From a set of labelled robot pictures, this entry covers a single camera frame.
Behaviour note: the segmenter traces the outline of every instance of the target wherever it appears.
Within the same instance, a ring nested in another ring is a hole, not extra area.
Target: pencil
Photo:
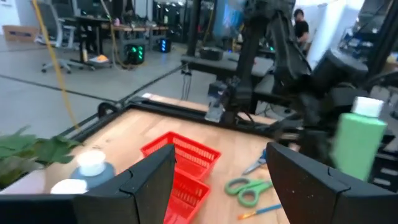
[[[275,210],[275,209],[278,209],[278,208],[282,208],[282,205],[281,204],[273,205],[273,206],[270,206],[270,207],[259,209],[259,210],[255,211],[255,212],[245,213],[243,215],[238,216],[238,220],[242,220],[242,219],[245,219],[245,218],[252,217],[254,215],[259,215],[259,214],[262,214],[262,213],[266,213],[266,212],[269,212],[269,211],[272,211],[272,210]]]

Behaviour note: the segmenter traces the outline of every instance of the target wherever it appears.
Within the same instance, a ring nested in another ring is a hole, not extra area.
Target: green bottle
[[[331,151],[338,170],[367,181],[387,126],[378,118],[382,107],[381,100],[357,97],[351,113],[340,116]]]

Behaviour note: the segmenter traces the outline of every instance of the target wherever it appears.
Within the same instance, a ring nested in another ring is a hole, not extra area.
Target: orange object
[[[97,57],[97,60],[99,60],[99,61],[105,61],[107,59],[108,58],[105,55],[100,55],[100,56]]]

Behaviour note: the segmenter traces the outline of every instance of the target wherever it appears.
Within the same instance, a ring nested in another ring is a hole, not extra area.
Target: red basket
[[[178,171],[174,172],[173,189],[163,223],[190,223],[209,193],[209,186]]]
[[[177,160],[175,170],[197,180],[205,180],[209,176],[221,155],[214,149],[173,132],[168,132],[142,147],[141,152],[147,157],[166,144],[175,146],[175,159]]]

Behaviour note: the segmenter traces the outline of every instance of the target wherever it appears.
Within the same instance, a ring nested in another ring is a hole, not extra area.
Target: white bottle cap
[[[378,118],[383,109],[384,102],[382,100],[372,99],[359,96],[355,99],[353,109],[354,114]]]
[[[77,157],[79,171],[86,177],[96,176],[105,170],[105,153],[92,150]]]
[[[76,179],[61,180],[51,188],[51,194],[84,194],[86,192],[87,182]]]

